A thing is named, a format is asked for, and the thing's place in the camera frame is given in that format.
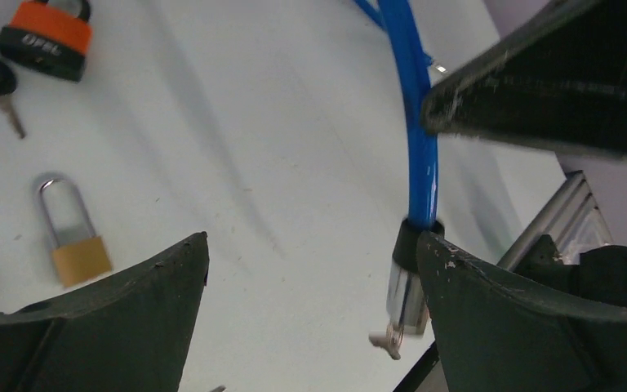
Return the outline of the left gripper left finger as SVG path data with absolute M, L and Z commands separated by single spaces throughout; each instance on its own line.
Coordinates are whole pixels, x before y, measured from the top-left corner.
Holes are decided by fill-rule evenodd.
M 0 391 L 176 391 L 209 268 L 196 233 L 130 268 L 0 313 Z

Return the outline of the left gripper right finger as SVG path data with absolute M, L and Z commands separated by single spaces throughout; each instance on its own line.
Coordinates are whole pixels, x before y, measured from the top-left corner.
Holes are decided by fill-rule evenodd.
M 573 296 L 436 234 L 416 259 L 452 391 L 627 391 L 627 308 Z

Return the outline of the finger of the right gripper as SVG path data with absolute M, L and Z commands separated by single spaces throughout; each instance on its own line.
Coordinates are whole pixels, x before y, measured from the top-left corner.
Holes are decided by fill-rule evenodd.
M 429 134 L 627 161 L 627 1 L 552 1 L 435 85 Z

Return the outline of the brass long-shackle padlock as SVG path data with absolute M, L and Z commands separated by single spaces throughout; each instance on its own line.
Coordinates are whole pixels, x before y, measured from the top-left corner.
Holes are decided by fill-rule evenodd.
M 54 224 L 45 193 L 62 186 L 71 196 L 78 221 L 66 227 Z M 77 184 L 60 172 L 45 172 L 33 181 L 34 202 L 46 234 L 51 262 L 60 284 L 71 288 L 113 271 L 105 242 L 92 223 Z

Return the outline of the orange black padlock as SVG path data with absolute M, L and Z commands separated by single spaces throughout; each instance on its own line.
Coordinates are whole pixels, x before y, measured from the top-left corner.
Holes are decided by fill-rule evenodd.
M 0 30 L 0 54 L 53 78 L 80 82 L 91 45 L 91 4 L 23 1 Z

